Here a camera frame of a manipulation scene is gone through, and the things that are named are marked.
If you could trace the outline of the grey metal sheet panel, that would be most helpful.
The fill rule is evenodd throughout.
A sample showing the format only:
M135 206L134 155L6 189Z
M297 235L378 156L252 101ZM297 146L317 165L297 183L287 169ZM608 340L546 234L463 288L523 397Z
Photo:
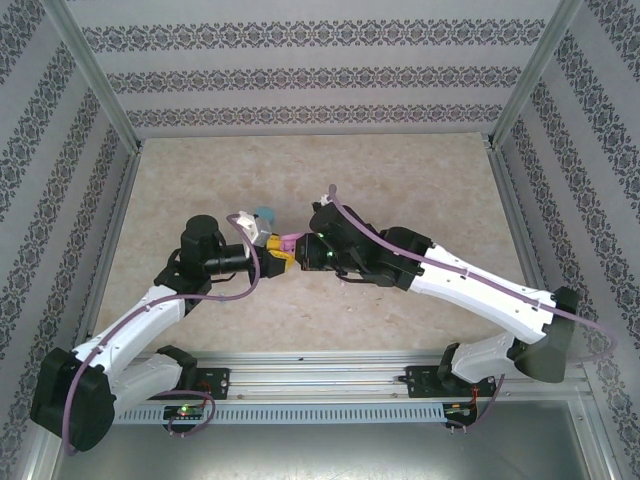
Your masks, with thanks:
M117 427L54 480L595 480L563 432L509 438L436 425L218 426L186 439Z

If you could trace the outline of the aluminium side rail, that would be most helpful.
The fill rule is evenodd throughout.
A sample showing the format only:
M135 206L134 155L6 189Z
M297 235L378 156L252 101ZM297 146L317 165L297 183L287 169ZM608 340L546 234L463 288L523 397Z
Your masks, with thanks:
M95 329L110 270L115 257L118 240L126 216L126 210L135 183L142 149L143 147L140 146L129 155L126 168L122 171L117 196L115 197L111 215L109 217L108 230L104 235L99 255L96 258L96 268L93 276L91 277L89 291L83 308L81 309L79 323L72 340L73 346L82 343L89 338Z
M574 322L555 312L573 312L577 296L566 288L555 292L544 288L504 161L493 149L488 151L488 157L524 276L522 285L509 289L521 305L519 316L527 321L526 335L518 335L512 348L515 362L540 368L556 363L563 365L567 360Z

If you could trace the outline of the aluminium mounting rail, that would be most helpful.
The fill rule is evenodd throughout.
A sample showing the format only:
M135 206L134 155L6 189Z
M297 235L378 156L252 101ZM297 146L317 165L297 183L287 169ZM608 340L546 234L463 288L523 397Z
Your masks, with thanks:
M436 401L409 398L408 387L396 380L407 366L439 364L442 353L413 351L327 351L293 353L194 352L198 366L228 368L226 403L399 403ZM134 406L142 393L162 392L168 385L154 379L155 389L126 386L123 400ZM592 388L583 367L569 366L560 384L540 383L517 370L505 374L497 400L569 400L590 396Z

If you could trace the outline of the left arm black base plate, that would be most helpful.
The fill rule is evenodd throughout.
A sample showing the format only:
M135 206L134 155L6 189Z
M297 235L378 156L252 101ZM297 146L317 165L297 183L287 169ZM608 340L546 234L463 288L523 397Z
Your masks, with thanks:
M202 400L201 395L178 393L178 390L193 390L205 392L214 400L226 400L230 385L230 370L226 368L201 368L196 369L195 379L189 387L178 387L171 391L170 395L155 395L150 400Z

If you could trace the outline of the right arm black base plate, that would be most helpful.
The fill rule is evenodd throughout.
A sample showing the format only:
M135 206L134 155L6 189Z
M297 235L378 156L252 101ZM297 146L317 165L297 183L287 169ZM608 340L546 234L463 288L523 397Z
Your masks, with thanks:
M410 398L471 397L474 392L481 398L489 398L497 387L496 380L485 378L469 383L433 365L407 366L398 380L406 385Z

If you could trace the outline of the aluminium frame post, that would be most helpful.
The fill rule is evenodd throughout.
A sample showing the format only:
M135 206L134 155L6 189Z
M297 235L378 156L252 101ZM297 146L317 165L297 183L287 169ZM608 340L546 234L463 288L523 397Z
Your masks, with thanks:
M559 0L492 133L488 136L489 145L493 149L497 149L504 142L582 4L583 0Z
M107 75L100 66L66 0L39 0L66 44L88 85L95 93L120 139L131 152L138 152L141 140L120 104Z

